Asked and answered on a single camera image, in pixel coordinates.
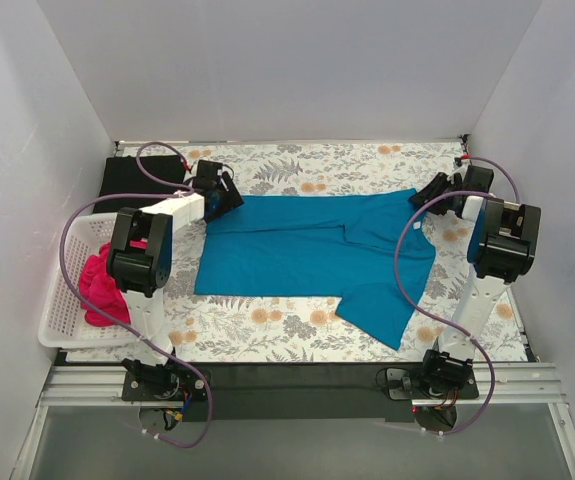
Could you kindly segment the floral patterned tablecloth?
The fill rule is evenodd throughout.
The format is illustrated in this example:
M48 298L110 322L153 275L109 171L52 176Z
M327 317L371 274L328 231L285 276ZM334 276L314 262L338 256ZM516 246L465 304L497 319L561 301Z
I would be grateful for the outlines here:
M231 166L243 194L348 195L421 188L448 172L460 141L430 143L183 144L189 163L215 160ZM443 330L467 279L468 223L453 215L423 224L435 246L422 311L401 346L391 349L335 313L334 297L197 296L193 292L204 228L189 227L176 242L165 291L165 331L188 362L392 362L418 361Z

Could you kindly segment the white plastic laundry basket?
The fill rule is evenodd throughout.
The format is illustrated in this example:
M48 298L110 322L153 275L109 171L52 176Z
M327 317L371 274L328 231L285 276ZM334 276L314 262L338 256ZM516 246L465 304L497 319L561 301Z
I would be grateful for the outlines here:
M87 259L111 240L115 218L114 213L93 214L80 216L72 223L65 241L64 262L73 285L78 284ZM38 327L38 340L45 347L80 349L123 346L136 337L116 325L89 325L79 299L56 267Z

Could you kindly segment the blue t shirt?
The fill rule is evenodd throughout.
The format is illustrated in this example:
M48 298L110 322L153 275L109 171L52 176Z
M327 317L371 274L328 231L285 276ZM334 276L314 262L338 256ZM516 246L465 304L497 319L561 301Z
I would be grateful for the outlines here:
M247 196L207 225L194 292L337 297L337 316L397 349L436 258L406 225L414 193Z

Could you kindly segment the aluminium frame rail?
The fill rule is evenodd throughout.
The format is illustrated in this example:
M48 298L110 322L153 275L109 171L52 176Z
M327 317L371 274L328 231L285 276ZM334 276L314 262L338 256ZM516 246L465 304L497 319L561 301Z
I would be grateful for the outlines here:
M556 369L549 363L500 362L492 367L477 363L473 375L479 396L458 400L457 405L493 406L501 404L545 404L552 415L568 469L575 478L575 429L568 412L566 396ZM122 400L124 366L116 363L57 362L50 370L39 397L42 407L143 407L145 409L180 409L180 405L162 408ZM412 407L427 407L415 401Z

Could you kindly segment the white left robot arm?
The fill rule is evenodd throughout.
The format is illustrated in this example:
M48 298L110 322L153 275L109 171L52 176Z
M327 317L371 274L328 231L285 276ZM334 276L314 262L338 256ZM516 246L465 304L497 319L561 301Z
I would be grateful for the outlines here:
M179 390L178 373L165 366L173 344L163 332L163 288L169 280L174 234L189 224L207 223L243 205L233 169L200 160L188 190L139 209L118 211L107 257L107 273L125 301L129 326L146 348L123 365L138 385L160 400Z

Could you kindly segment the folded black t shirt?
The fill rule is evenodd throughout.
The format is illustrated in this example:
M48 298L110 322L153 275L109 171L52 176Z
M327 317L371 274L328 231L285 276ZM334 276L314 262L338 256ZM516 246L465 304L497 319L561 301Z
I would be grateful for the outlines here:
M175 155L147 156L141 158L143 167L153 176L172 183L182 183L186 169ZM159 184L147 177L137 166L134 157L108 158L99 195L120 193L171 194L175 189ZM93 214L115 213L123 207L142 208L160 202L160 199L121 198L95 204Z

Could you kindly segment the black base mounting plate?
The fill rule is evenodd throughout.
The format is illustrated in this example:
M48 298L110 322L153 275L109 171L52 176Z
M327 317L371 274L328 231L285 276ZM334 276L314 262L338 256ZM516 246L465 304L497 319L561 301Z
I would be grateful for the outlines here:
M449 410L458 400L479 396L473 377L441 380L419 362L123 365L123 401L159 408L187 401L189 422L207 413L216 420L411 422L415 401Z

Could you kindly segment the crumpled pink t shirt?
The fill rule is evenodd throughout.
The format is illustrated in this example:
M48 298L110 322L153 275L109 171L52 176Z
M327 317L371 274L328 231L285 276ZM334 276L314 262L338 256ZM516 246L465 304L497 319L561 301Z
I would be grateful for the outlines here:
M102 245L98 253L85 262L78 280L81 296L116 320L129 324L130 315L115 280L106 271L110 245Z

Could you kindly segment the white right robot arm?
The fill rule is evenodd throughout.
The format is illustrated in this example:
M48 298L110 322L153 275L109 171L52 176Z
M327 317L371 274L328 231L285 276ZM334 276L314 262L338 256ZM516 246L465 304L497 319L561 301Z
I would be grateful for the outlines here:
M456 170L437 174L409 202L435 215L452 211L473 223L467 249L469 277L451 324L426 351L416 384L438 398L474 385L473 360L479 336L500 297L531 269L541 209L518 201L489 198L494 171L462 158Z

